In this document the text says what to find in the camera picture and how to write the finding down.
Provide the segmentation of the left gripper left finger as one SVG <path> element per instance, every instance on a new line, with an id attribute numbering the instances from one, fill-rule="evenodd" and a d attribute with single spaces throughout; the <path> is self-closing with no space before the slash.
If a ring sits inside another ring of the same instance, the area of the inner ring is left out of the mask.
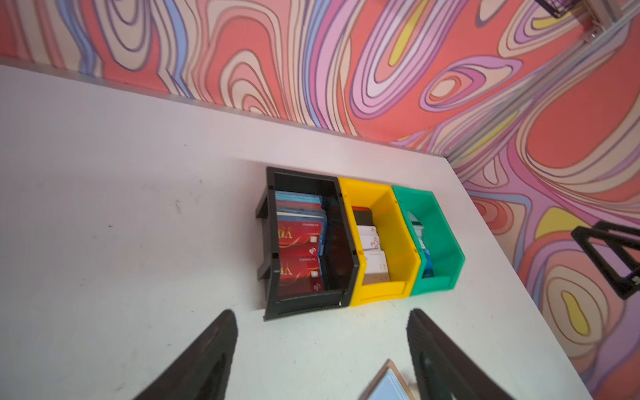
<path id="1" fill-rule="evenodd" d="M 137 398 L 224 399 L 237 341 L 237 320 L 227 309 Z"/>

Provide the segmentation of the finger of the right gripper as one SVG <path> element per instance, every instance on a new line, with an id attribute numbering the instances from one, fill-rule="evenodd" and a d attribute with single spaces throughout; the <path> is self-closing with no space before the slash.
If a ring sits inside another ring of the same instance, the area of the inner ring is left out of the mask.
<path id="1" fill-rule="evenodd" d="M 599 221 L 571 236 L 621 300 L 639 292 L 639 228 Z"/>

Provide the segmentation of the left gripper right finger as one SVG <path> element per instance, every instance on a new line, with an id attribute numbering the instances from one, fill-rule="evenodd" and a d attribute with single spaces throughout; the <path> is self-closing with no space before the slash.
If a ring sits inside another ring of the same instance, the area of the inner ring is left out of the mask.
<path id="1" fill-rule="evenodd" d="M 408 345 L 422 399 L 510 399 L 426 313 L 413 309 Z"/>

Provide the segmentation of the tan leather card holder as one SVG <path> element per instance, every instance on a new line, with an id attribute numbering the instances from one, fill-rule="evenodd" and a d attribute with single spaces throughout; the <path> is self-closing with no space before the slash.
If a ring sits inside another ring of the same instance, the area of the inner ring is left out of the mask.
<path id="1" fill-rule="evenodd" d="M 410 387 L 388 359 L 358 398 L 359 400 L 415 400 Z"/>

